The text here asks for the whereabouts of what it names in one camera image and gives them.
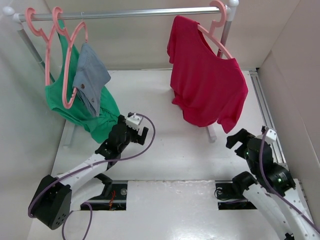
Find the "red t shirt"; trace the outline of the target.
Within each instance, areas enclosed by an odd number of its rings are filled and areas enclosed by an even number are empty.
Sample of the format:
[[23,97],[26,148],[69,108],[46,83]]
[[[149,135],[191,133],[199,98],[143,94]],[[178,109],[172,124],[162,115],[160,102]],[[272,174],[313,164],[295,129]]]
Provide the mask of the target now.
[[217,57],[198,26],[180,15],[173,20],[167,44],[172,104],[180,107],[188,123],[198,127],[218,123],[229,133],[242,114],[247,83],[237,60]]

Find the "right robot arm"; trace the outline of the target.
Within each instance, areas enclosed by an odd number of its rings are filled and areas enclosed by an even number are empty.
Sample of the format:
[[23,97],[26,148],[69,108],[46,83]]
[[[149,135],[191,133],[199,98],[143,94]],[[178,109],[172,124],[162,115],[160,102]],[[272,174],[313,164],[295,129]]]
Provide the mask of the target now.
[[249,171],[232,179],[231,191],[235,196],[249,200],[279,239],[318,240],[320,229],[303,206],[291,173],[274,162],[271,145],[277,136],[274,129],[263,126],[259,136],[243,128],[227,137],[228,149],[241,143],[235,153],[246,160],[249,167]]

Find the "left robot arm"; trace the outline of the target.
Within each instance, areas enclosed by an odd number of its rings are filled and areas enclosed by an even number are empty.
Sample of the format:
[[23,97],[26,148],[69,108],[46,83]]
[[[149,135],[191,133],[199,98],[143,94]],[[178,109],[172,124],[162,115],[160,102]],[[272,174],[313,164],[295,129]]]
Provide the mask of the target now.
[[107,139],[83,163],[57,176],[47,175],[39,183],[27,214],[51,230],[62,226],[68,215],[93,197],[107,198],[112,180],[104,173],[123,158],[130,143],[144,145],[149,129],[141,123],[147,116],[141,113],[120,115]]

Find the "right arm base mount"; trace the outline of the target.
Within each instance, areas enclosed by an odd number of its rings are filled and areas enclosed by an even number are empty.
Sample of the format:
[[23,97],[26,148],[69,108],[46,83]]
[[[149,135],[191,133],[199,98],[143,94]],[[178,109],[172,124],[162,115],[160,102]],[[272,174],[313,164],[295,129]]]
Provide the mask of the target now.
[[216,181],[214,196],[220,211],[257,209],[249,200],[233,189],[230,181]]

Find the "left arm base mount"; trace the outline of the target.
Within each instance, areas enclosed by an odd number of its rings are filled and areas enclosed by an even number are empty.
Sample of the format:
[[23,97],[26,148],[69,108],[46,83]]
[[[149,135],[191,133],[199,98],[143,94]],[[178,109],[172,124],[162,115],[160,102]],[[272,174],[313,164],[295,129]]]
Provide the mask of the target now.
[[112,180],[101,173],[95,177],[104,188],[99,195],[87,200],[93,211],[125,211],[127,208],[128,181]]

